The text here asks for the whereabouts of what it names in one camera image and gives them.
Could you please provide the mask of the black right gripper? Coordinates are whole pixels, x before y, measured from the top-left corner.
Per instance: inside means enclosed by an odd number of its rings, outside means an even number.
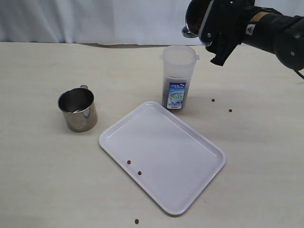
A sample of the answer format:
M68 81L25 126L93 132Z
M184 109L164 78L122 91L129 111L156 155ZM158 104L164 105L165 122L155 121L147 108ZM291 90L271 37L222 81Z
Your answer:
M246 11L252 9L254 4L254 0L221 0L218 16L220 34L211 46L205 47L207 51L215 54L211 63L224 66L227 58L241 43Z

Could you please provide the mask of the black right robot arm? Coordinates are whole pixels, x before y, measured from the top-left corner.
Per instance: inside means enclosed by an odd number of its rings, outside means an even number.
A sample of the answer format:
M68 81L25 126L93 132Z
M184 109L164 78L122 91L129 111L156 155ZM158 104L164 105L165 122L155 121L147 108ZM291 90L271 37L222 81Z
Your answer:
M287 68L304 68L304 18L285 16L273 8L255 6L253 0L212 0L199 30L211 62L224 65L240 44L276 55Z

